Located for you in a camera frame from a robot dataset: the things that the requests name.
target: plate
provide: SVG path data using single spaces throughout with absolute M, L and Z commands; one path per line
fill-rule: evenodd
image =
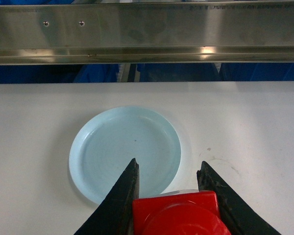
M 153 110 L 137 106 L 110 109 L 78 132 L 70 151 L 70 174 L 79 191 L 100 204 L 133 158 L 140 167 L 140 197 L 162 193 L 180 164 L 178 135 Z

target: stainless steel beam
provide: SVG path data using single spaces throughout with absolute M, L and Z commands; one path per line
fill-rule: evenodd
M 0 6 L 0 64 L 294 62 L 294 1 Z

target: blue bin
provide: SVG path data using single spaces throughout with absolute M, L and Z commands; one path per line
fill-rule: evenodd
M 138 64 L 141 82 L 221 81 L 213 63 Z
M 222 63 L 223 81 L 294 81 L 294 63 Z

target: white tabletop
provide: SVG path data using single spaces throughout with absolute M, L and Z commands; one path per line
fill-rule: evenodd
M 68 171 L 93 116 L 140 105 L 181 141 L 166 189 L 197 188 L 207 161 L 267 222 L 294 235 L 294 82 L 0 85 L 0 235 L 68 235 L 96 209 Z

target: light blue plate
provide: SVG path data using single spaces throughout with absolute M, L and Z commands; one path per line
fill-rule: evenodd
M 69 168 L 80 192 L 100 204 L 132 158 L 140 167 L 140 197 L 160 194 L 177 173 L 180 141 L 155 111 L 119 107 L 83 126 L 72 144 Z

